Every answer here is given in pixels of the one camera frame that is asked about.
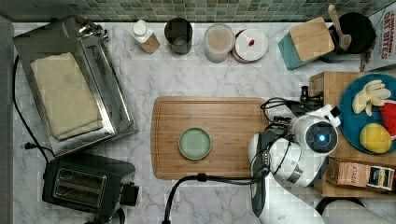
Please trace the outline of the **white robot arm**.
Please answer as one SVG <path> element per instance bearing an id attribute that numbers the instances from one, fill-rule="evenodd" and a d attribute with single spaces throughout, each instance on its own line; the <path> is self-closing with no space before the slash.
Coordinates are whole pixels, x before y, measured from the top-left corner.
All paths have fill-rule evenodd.
<path id="1" fill-rule="evenodd" d="M 356 198 L 324 198 L 310 206 L 283 188 L 286 180 L 305 188 L 325 170 L 338 144 L 340 111 L 331 105 L 291 120 L 283 132 L 256 133 L 247 148 L 251 207 L 261 224 L 392 224 Z"/>

